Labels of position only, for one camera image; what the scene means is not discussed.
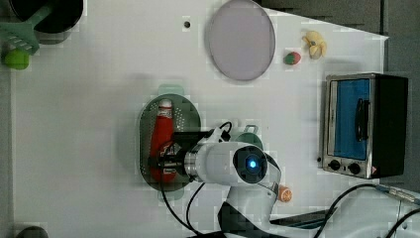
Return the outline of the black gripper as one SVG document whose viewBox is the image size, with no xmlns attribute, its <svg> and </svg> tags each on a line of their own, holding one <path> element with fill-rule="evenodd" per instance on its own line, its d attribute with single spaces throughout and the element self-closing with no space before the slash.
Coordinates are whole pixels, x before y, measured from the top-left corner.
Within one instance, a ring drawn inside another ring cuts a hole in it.
<svg viewBox="0 0 420 238">
<path fill-rule="evenodd" d="M 209 138 L 212 131 L 203 132 L 174 132 L 171 137 L 171 143 L 158 160 L 160 169 L 172 169 L 177 173 L 183 174 L 182 167 L 185 155 L 201 139 Z"/>
</svg>

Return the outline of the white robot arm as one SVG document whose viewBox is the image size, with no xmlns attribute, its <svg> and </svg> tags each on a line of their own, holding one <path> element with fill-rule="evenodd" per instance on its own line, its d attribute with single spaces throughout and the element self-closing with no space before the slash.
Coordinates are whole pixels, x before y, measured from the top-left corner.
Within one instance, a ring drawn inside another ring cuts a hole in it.
<svg viewBox="0 0 420 238">
<path fill-rule="evenodd" d="M 170 185 L 167 173 L 186 183 L 228 186 L 218 213 L 227 238 L 419 238 L 419 198 L 373 183 L 344 191 L 312 228 L 272 220 L 280 200 L 279 166 L 259 147 L 232 141 L 222 129 L 152 134 L 149 163 L 160 190 Z"/>
</svg>

